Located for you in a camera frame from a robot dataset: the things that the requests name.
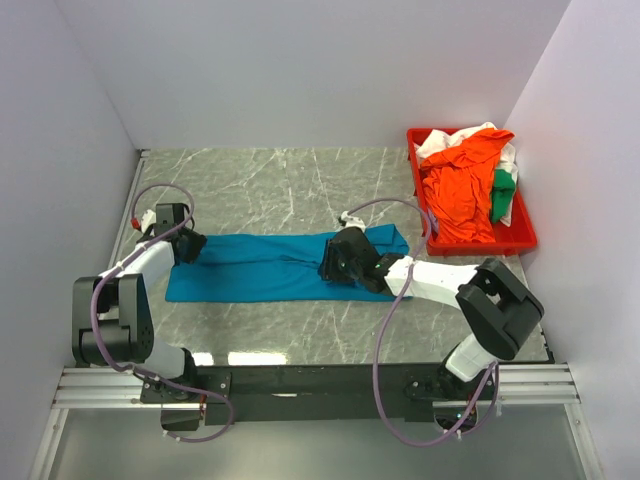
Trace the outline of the blue t shirt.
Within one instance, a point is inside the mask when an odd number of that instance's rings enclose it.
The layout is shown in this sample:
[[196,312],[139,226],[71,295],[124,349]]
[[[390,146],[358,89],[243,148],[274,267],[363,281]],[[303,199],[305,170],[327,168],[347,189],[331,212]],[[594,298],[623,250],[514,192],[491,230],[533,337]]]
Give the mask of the blue t shirt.
[[328,283],[318,269],[331,232],[209,235],[194,263],[172,268],[171,303],[388,302],[363,286]]

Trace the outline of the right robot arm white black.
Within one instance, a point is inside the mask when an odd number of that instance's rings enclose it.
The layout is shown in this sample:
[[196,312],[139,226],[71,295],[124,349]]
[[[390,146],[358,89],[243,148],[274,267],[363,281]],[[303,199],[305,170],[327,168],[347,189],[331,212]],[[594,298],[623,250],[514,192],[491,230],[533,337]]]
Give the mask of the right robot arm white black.
[[381,253],[354,226],[325,242],[318,274],[332,286],[357,287],[388,300],[427,300],[461,312],[470,333],[447,354],[434,379],[414,383],[440,399],[464,397],[492,364],[515,359],[544,316],[541,302],[497,258],[450,265]]

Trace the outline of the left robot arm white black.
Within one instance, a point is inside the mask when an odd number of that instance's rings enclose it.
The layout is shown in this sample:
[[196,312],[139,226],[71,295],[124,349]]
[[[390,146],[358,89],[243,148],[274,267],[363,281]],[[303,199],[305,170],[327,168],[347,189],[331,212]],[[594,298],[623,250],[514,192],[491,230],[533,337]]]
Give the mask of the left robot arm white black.
[[155,338],[150,288],[175,266],[192,264],[207,243],[195,232],[184,203],[159,203],[134,224],[142,233],[134,250],[119,264],[81,277],[72,292],[72,355],[82,366],[115,363],[154,382],[176,401],[193,399],[200,388],[189,350]]

